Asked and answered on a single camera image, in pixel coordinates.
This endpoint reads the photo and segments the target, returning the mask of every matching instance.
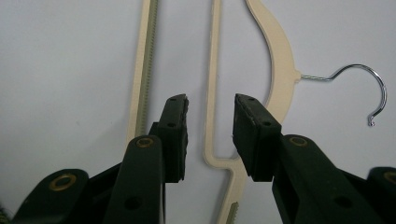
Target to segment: brass rivet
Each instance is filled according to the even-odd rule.
[[[55,179],[53,179],[49,183],[49,188],[52,189],[53,191],[61,191],[64,189],[70,188],[74,183],[76,183],[76,176],[72,174],[63,174]]]
[[[292,137],[289,139],[291,143],[293,143],[297,147],[306,147],[308,146],[308,142],[301,137]]]
[[[396,185],[396,172],[387,171],[384,173],[384,177],[392,184]]]
[[[154,141],[151,138],[140,138],[137,140],[136,145],[138,147],[149,147],[154,143]]]

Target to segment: metal hanger hook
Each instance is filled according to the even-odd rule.
[[[330,77],[311,77],[311,76],[301,75],[301,78],[317,80],[317,81],[333,81],[336,77],[338,77],[345,70],[347,70],[348,68],[352,68],[352,67],[361,68],[361,69],[364,69],[367,72],[369,72],[371,75],[373,75],[375,77],[375,79],[378,81],[379,87],[381,88],[381,103],[378,106],[378,108],[368,116],[369,126],[375,126],[373,119],[375,116],[377,116],[379,113],[381,113],[381,111],[384,109],[385,104],[387,103],[388,94],[387,94],[387,88],[386,88],[381,76],[375,70],[373,70],[371,67],[368,67],[364,64],[354,63],[354,64],[350,64],[350,65],[340,68],[335,73],[333,73]]]

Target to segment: clothes hanger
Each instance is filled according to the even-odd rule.
[[[387,91],[382,78],[370,67],[363,64],[347,65],[329,78],[311,77],[301,75],[294,67],[294,60],[290,43],[282,27],[263,5],[260,0],[246,0],[247,6],[256,22],[259,24],[271,55],[272,83],[270,95],[266,103],[268,111],[281,123],[290,108],[294,84],[301,78],[329,81],[335,79],[342,72],[351,67],[362,68],[371,73],[377,79],[382,91],[382,100],[376,111],[369,115],[369,125],[374,126],[373,118],[385,107]],[[224,196],[218,223],[233,223],[238,201],[241,199],[245,187],[247,174],[240,157],[235,159],[220,159],[214,157],[214,118],[216,106],[216,81],[219,54],[219,21],[221,13],[221,0],[213,0],[212,27],[210,37],[210,58],[206,93],[206,117],[205,117],[205,148],[204,158],[207,164],[218,169],[230,171],[230,181]]]

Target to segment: cream plastic hanger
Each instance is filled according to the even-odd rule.
[[[256,22],[260,25],[268,43],[272,61],[272,84],[266,108],[282,122],[288,113],[294,84],[301,74],[294,68],[294,60],[286,35],[271,12],[260,0],[246,0]],[[238,201],[242,197],[247,173],[240,157],[219,159],[213,155],[214,118],[216,105],[216,81],[219,52],[219,21],[221,0],[213,0],[210,59],[206,93],[205,149],[207,164],[230,171],[230,182],[224,197],[218,223],[233,223]]]

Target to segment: gray background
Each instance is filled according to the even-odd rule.
[[[303,74],[327,77],[364,63],[387,84],[351,69],[332,83],[295,86],[283,133],[313,139],[333,163],[366,177],[396,166],[396,2],[263,1],[289,39]],[[186,178],[167,185],[168,223],[215,223],[228,174],[204,162],[205,88],[211,1],[160,1],[148,126],[165,100],[190,99]],[[79,168],[96,175],[125,150],[141,1],[0,1],[0,203],[11,215],[46,175]],[[235,155],[233,97],[265,102],[270,58],[244,1],[223,1],[216,155]],[[236,223],[280,223],[271,184],[250,179]]]

